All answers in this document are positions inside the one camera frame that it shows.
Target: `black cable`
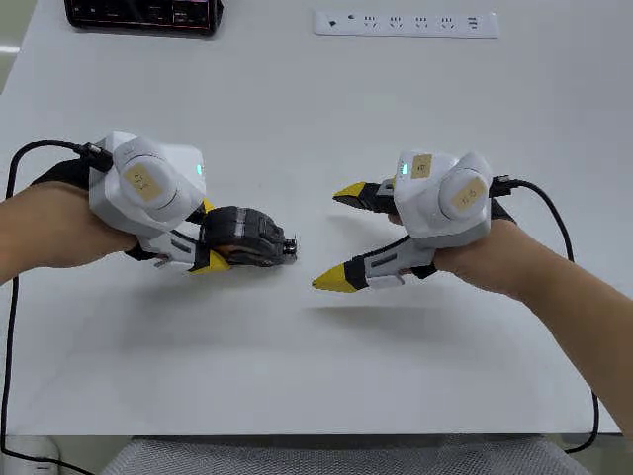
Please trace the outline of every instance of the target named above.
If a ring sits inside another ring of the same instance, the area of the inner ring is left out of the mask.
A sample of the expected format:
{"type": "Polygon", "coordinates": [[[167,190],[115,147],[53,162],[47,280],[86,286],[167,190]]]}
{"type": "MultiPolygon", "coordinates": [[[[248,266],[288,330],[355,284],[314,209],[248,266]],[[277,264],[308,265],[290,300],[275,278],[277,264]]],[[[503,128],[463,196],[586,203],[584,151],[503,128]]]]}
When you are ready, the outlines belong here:
{"type": "MultiPolygon", "coordinates": [[[[512,192],[512,189],[519,188],[519,187],[532,190],[534,193],[536,193],[538,196],[540,196],[543,199],[547,207],[552,212],[552,215],[554,216],[554,219],[556,220],[556,224],[561,230],[561,234],[563,235],[563,240],[565,241],[565,250],[567,252],[567,258],[570,261],[575,262],[574,250],[572,249],[572,240],[570,238],[569,232],[567,231],[567,227],[565,226],[565,223],[563,223],[563,218],[561,218],[561,215],[556,209],[556,206],[554,206],[554,202],[551,200],[549,196],[547,196],[547,193],[545,193],[541,188],[539,188],[534,183],[531,183],[529,181],[513,180],[507,176],[496,176],[495,179],[493,180],[493,186],[491,187],[491,196],[494,196],[494,197],[506,196],[512,192]]],[[[582,452],[586,448],[591,447],[593,443],[595,442],[595,440],[597,439],[598,430],[600,427],[600,407],[598,405],[597,395],[595,394],[594,391],[591,391],[591,403],[593,405],[593,426],[591,427],[591,433],[589,434],[588,439],[585,442],[583,442],[581,445],[579,445],[578,447],[565,450],[565,453],[571,454],[571,453],[582,452]]]]}
{"type": "MultiPolygon", "coordinates": [[[[6,198],[9,199],[13,196],[13,192],[16,186],[16,176],[18,174],[18,165],[24,155],[31,150],[40,148],[43,146],[58,146],[62,148],[68,148],[75,153],[82,155],[86,151],[86,145],[78,145],[72,142],[65,141],[37,141],[31,142],[28,145],[23,146],[18,150],[11,160],[9,167],[9,179],[7,180],[7,194],[6,198]]],[[[7,448],[7,414],[9,408],[9,392],[11,391],[11,370],[13,366],[13,339],[16,326],[16,311],[18,309],[18,296],[20,292],[20,279],[14,277],[12,281],[11,290],[11,309],[9,310],[9,324],[7,326],[7,348],[4,363],[4,388],[2,390],[2,410],[0,412],[0,451],[9,457],[19,458],[29,462],[36,463],[53,463],[59,467],[74,470],[75,472],[82,473],[84,475],[95,475],[92,472],[84,470],[81,467],[77,467],[70,463],[62,462],[61,460],[55,460],[53,458],[46,457],[32,457],[25,455],[24,453],[14,452],[7,448]]]]}

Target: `power strip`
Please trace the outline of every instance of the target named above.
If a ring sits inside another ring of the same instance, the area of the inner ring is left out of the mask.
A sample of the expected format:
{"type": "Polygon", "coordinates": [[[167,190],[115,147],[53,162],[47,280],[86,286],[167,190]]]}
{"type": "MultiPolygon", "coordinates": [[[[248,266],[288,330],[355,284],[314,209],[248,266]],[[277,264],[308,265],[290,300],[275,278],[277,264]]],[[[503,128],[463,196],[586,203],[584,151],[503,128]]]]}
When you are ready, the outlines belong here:
{"type": "Polygon", "coordinates": [[[497,14],[374,15],[314,11],[317,35],[361,37],[498,38],[497,14]]]}

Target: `black wire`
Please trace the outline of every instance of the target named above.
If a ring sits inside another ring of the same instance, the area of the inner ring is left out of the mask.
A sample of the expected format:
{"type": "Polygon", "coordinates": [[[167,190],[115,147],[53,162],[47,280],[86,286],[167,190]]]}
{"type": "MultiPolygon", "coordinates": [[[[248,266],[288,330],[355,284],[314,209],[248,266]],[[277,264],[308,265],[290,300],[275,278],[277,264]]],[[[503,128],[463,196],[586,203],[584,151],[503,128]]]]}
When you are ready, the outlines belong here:
{"type": "MultiPolygon", "coordinates": [[[[507,183],[509,184],[510,188],[518,188],[518,187],[528,188],[543,199],[547,207],[552,212],[552,215],[554,216],[554,219],[556,220],[556,224],[561,230],[561,234],[563,235],[563,239],[565,240],[565,250],[567,251],[567,258],[571,260],[572,262],[575,262],[574,250],[572,249],[572,240],[570,239],[570,234],[568,233],[567,227],[565,226],[565,223],[563,223],[563,219],[561,218],[561,215],[556,209],[556,206],[554,206],[554,202],[550,199],[549,196],[547,196],[547,193],[545,193],[541,188],[536,186],[534,183],[530,183],[529,181],[508,180],[507,183]]],[[[584,443],[579,445],[578,447],[565,450],[565,453],[571,454],[571,453],[582,452],[586,448],[591,447],[593,443],[595,442],[595,440],[597,439],[598,430],[600,427],[600,407],[598,405],[597,395],[595,394],[594,391],[591,391],[591,403],[593,405],[593,426],[591,428],[591,433],[589,434],[588,439],[584,443]]]]}
{"type": "MultiPolygon", "coordinates": [[[[66,141],[36,141],[31,142],[28,145],[23,146],[11,159],[11,165],[9,167],[9,179],[7,180],[7,194],[6,198],[9,199],[13,196],[13,192],[16,186],[16,177],[18,174],[18,165],[20,160],[29,153],[31,150],[40,148],[43,146],[59,146],[62,148],[68,148],[75,153],[79,153],[82,150],[82,146],[72,142],[66,141]]],[[[84,475],[95,475],[92,472],[84,470],[81,467],[72,465],[70,463],[62,462],[61,460],[55,460],[53,458],[46,457],[32,457],[25,455],[24,453],[14,452],[7,448],[7,414],[9,408],[9,393],[11,391],[11,370],[13,366],[13,339],[16,326],[16,312],[18,309],[18,296],[20,292],[20,279],[14,277],[12,281],[11,289],[11,309],[9,310],[9,324],[7,326],[7,348],[4,363],[4,388],[2,390],[2,410],[0,412],[0,451],[13,458],[19,458],[21,460],[27,460],[29,462],[36,463],[53,463],[59,467],[74,470],[75,472],[82,473],[84,475]]]]}

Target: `black device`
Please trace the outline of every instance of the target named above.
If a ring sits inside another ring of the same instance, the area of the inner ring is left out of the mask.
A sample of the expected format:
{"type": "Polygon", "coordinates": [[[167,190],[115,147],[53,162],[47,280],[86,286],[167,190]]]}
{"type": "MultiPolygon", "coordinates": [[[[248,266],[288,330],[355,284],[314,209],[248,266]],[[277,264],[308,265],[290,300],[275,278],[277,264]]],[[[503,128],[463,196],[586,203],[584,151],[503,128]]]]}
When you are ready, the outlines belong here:
{"type": "Polygon", "coordinates": [[[219,253],[229,265],[272,267],[297,258],[297,241],[261,211],[226,206],[203,220],[201,248],[219,253]]]}
{"type": "Polygon", "coordinates": [[[210,36],[224,6],[221,0],[64,0],[66,16],[79,28],[132,28],[210,36]]]}

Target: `cable plug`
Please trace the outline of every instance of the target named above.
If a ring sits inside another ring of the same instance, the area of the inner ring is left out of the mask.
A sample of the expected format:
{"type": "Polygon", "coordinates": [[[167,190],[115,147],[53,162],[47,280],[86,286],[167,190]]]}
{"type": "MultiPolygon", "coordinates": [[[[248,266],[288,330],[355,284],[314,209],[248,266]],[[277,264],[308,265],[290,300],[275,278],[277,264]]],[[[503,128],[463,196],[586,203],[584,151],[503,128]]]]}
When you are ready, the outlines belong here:
{"type": "Polygon", "coordinates": [[[82,160],[86,160],[88,165],[95,170],[106,173],[112,168],[112,154],[93,143],[89,142],[86,145],[82,145],[77,153],[82,160]]]}
{"type": "Polygon", "coordinates": [[[493,178],[493,184],[489,196],[491,198],[498,198],[499,196],[508,196],[512,193],[512,190],[518,187],[519,184],[516,180],[512,180],[509,175],[496,176],[493,178]]]}

